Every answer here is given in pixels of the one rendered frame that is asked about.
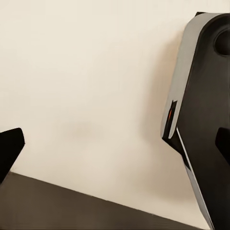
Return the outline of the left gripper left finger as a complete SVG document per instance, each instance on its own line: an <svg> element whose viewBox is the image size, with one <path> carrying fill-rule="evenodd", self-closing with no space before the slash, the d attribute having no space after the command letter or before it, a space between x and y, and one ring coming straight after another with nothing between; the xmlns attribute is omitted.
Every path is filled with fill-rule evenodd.
<svg viewBox="0 0 230 230"><path fill-rule="evenodd" d="M24 135L20 127L0 133L0 185L24 146Z"/></svg>

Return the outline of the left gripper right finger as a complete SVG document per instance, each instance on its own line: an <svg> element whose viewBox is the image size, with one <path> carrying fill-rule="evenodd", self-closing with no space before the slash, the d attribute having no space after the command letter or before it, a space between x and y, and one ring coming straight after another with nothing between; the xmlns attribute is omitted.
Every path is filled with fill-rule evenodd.
<svg viewBox="0 0 230 230"><path fill-rule="evenodd" d="M230 166L230 129L223 127L219 128L215 139L215 145Z"/></svg>

